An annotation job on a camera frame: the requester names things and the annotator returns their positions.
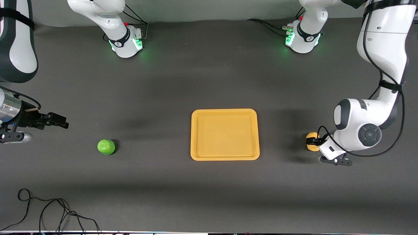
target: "green lime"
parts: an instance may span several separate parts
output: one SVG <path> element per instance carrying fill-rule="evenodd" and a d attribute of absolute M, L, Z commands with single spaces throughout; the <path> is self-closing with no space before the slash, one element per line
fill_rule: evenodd
<path fill-rule="evenodd" d="M 97 149 L 104 155 L 110 155 L 115 151 L 115 143 L 111 140 L 101 140 L 97 144 Z"/>

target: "white wall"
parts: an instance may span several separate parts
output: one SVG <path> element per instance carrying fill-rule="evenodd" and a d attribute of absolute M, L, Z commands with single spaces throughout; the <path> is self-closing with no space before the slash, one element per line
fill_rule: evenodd
<path fill-rule="evenodd" d="M 187 22 L 199 20 L 282 19 L 294 17 L 298 0 L 126 0 L 145 21 Z M 93 22 L 74 13 L 67 0 L 32 0 L 36 24 L 67 27 L 91 26 Z M 328 8 L 331 18 L 362 17 L 364 9 L 349 6 Z M 135 23 L 123 14 L 124 21 Z"/>

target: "yellow round object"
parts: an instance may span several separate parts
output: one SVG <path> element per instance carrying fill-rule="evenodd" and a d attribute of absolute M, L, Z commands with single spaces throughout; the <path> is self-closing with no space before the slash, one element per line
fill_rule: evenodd
<path fill-rule="evenodd" d="M 311 138 L 311 137 L 319 137 L 317 132 L 310 132 L 306 138 Z M 308 148 L 309 151 L 312 152 L 318 152 L 319 151 L 319 147 L 316 145 L 311 145 L 311 144 L 307 144 L 306 147 Z"/>

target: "yellow rectangular plate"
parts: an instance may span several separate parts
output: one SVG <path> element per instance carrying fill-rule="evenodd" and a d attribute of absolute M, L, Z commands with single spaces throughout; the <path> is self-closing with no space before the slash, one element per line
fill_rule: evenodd
<path fill-rule="evenodd" d="M 191 157 L 196 161 L 255 160 L 260 155 L 252 109 L 196 110 L 191 115 Z"/>

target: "dark gray tabletop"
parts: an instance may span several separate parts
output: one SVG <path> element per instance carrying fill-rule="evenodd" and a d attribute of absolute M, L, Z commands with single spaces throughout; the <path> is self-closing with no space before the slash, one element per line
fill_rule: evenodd
<path fill-rule="evenodd" d="M 38 28 L 38 74 L 12 88 L 66 116 L 70 128 L 26 130 L 33 141 L 0 146 L 1 227 L 24 215 L 16 194 L 26 187 L 67 199 L 102 230 L 417 234 L 414 33 L 405 131 L 393 151 L 344 167 L 303 148 L 303 133 L 333 128 L 341 99 L 367 98 L 378 84 L 378 71 L 356 50 L 361 21 L 329 20 L 309 54 L 255 22 L 157 23 L 131 59 L 118 58 L 99 27 Z M 191 159 L 191 113 L 212 108 L 257 111 L 259 159 Z M 364 153 L 386 149 L 398 128 Z M 104 138 L 118 141 L 116 154 L 97 151 Z M 44 205 L 34 202 L 10 229 L 36 230 Z M 60 216 L 58 206 L 47 209 L 46 229 Z M 79 230 L 75 220 L 66 229 Z"/>

